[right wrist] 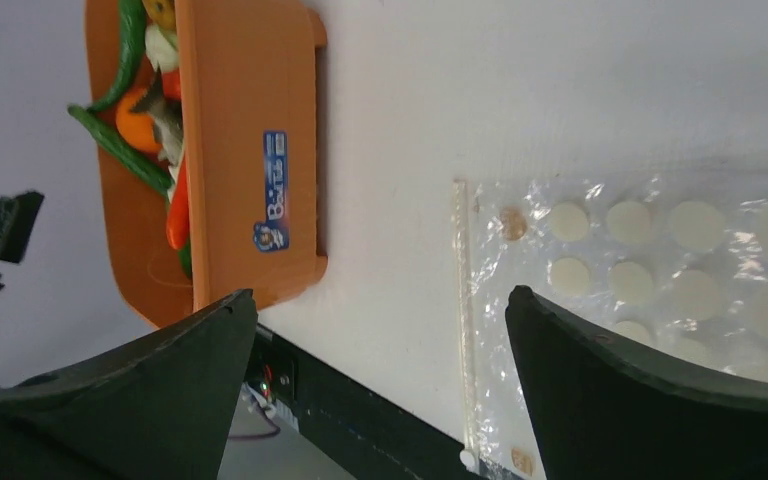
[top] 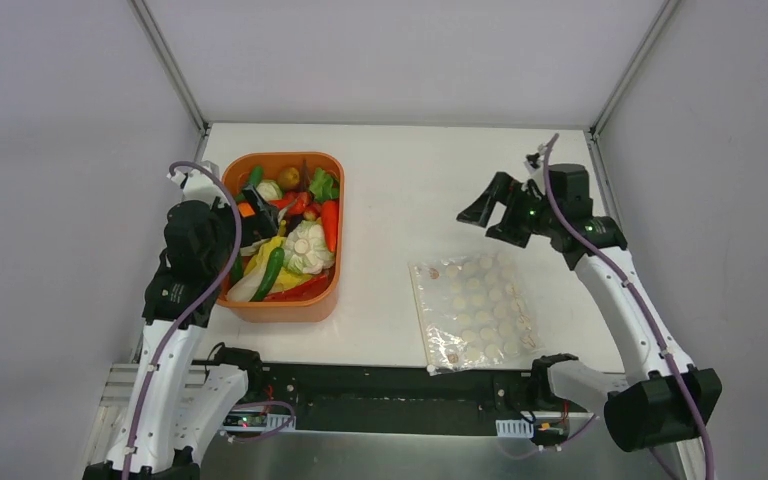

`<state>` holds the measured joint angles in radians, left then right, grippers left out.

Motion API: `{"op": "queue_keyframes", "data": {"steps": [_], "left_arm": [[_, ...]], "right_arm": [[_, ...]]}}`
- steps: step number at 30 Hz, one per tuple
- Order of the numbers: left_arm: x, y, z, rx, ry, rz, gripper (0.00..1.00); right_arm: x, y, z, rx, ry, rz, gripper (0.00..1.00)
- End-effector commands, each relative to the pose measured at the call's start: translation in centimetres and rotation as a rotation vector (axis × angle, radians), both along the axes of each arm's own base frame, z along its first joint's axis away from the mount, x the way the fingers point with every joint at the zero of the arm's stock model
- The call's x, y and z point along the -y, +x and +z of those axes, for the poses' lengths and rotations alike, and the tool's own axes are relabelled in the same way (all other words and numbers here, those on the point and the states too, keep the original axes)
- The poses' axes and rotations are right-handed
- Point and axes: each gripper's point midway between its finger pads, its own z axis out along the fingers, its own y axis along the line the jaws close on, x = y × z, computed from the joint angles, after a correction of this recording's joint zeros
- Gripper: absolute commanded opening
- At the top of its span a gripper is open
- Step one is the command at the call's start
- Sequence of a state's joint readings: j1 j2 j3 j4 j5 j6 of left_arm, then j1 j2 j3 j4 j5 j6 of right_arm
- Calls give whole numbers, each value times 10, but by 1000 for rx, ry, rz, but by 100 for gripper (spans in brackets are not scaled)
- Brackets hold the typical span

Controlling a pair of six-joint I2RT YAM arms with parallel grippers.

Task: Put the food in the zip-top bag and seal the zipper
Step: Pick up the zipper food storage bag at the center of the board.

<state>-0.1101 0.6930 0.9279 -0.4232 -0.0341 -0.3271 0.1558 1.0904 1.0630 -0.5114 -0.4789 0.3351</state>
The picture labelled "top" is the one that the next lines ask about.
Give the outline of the brown potato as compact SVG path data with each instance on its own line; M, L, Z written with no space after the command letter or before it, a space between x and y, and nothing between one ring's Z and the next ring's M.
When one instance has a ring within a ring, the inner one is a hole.
M280 171L276 183L282 191L295 191L301 183L301 174L296 167L287 167Z

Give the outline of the clear dotted zip bag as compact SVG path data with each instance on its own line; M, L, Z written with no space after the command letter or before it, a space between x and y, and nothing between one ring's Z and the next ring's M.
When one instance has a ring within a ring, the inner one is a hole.
M514 260L488 251L408 266L426 370L516 367L544 350Z

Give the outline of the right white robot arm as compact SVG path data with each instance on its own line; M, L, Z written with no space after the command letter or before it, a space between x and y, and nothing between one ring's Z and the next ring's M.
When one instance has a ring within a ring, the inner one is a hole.
M559 164L526 182L498 172L457 219L489 238L524 248L549 239L597 304L620 353L624 372L613 376L572 354L532 364L529 400L543 410L568 400L602 417L625 452L698 439L711 451L707 422L722 393L712 368L700 369L678 345L635 273L617 223L593 213L587 170Z

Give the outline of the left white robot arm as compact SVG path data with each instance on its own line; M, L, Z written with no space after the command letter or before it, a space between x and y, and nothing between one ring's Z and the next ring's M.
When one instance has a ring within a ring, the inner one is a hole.
M189 407L185 386L240 229L223 193L186 199L167 213L165 247L146 288L142 347L132 394L103 460L86 479L198 479L204 454L232 408L257 402L263 363L252 350L220 347Z

